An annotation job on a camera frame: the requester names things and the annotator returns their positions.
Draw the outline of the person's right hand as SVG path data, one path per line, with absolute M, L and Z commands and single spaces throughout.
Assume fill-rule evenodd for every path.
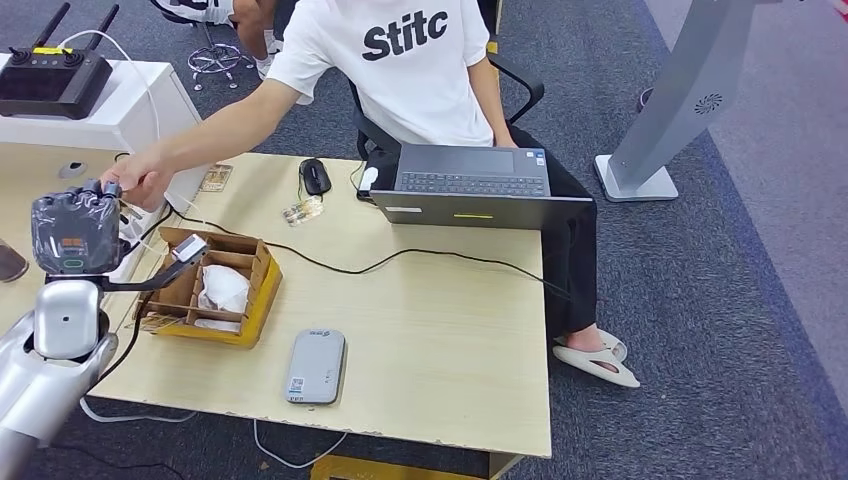
M 121 155 L 100 180 L 119 185 L 125 203 L 153 212 L 164 203 L 175 173 L 157 153 L 137 153 Z

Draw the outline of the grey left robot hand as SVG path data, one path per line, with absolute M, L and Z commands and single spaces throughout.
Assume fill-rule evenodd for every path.
M 101 275 L 130 250 L 120 238 L 122 188 L 89 179 L 36 198 L 31 206 L 33 256 L 48 275 Z

